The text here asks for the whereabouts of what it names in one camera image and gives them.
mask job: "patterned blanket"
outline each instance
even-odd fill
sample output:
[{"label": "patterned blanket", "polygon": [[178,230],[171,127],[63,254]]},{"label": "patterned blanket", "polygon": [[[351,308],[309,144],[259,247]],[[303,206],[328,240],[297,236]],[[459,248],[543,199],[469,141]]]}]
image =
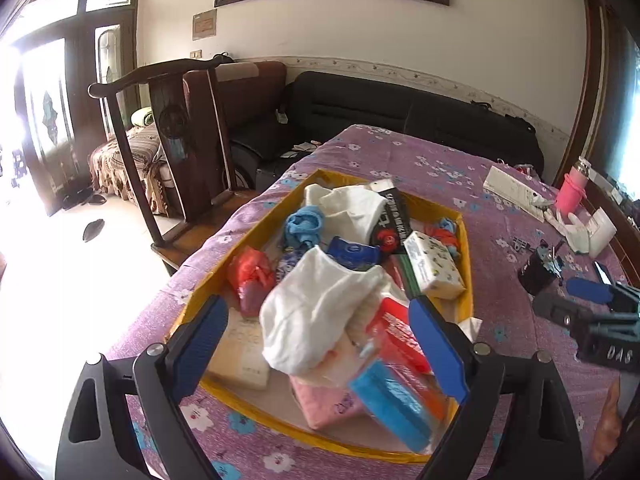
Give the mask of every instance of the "patterned blanket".
[{"label": "patterned blanket", "polygon": [[[127,131],[127,139],[138,169],[138,176],[145,190],[151,211],[167,215],[168,204],[159,175],[164,160],[154,160],[160,147],[156,125],[135,126]],[[96,148],[89,156],[92,186],[95,191],[118,195],[123,200],[136,203],[136,196],[127,178],[118,142],[113,139]]]}]

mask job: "leather sofa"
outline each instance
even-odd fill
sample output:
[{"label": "leather sofa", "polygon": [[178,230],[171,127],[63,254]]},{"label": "leather sofa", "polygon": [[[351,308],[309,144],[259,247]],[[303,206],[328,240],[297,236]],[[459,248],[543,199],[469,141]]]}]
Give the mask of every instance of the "leather sofa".
[{"label": "leather sofa", "polygon": [[[294,144],[327,142],[352,124],[388,128],[512,166],[531,164],[538,174],[544,169],[533,126],[522,118],[494,113],[488,104],[312,71],[285,86],[286,67],[280,62],[235,65],[228,69],[235,75],[218,75],[218,90],[232,157],[250,187],[266,166],[275,181],[289,165],[287,159],[278,163],[278,158]],[[210,99],[206,74],[189,73],[184,84],[187,99]],[[276,109],[286,115],[286,124],[282,114],[278,122]]]}]

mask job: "smartphone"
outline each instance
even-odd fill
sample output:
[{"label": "smartphone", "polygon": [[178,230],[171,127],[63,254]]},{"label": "smartphone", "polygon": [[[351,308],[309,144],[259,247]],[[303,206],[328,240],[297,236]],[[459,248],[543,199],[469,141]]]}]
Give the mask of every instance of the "smartphone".
[{"label": "smartphone", "polygon": [[593,269],[596,271],[596,275],[599,277],[600,281],[605,285],[615,285],[611,274],[609,273],[609,269],[604,264],[600,262],[593,263]]}]

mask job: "slipper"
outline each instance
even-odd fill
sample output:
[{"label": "slipper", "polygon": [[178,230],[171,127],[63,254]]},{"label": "slipper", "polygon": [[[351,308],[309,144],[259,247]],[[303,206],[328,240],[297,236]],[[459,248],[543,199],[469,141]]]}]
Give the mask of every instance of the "slipper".
[{"label": "slipper", "polygon": [[86,204],[93,204],[93,205],[102,205],[105,202],[107,202],[107,199],[105,197],[103,197],[101,194],[96,193],[95,195],[91,195],[87,200],[86,200]]},{"label": "slipper", "polygon": [[73,191],[69,193],[62,201],[62,209],[64,209],[65,211],[69,211],[71,208],[77,206],[78,204],[84,203],[84,201],[87,200],[93,192],[94,190],[90,187],[85,187],[80,191]]},{"label": "slipper", "polygon": [[97,235],[100,234],[102,228],[104,227],[104,220],[102,218],[98,218],[93,222],[89,222],[84,228],[84,233],[82,233],[82,240],[88,242],[93,240]]}]

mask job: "black package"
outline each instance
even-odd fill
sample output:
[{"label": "black package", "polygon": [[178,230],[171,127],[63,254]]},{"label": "black package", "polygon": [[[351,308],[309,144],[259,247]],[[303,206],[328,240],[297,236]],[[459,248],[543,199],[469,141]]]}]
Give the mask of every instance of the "black package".
[{"label": "black package", "polygon": [[371,182],[368,187],[386,198],[385,208],[373,228],[370,245],[379,246],[384,254],[405,253],[403,242],[412,229],[400,190],[390,178]]}]

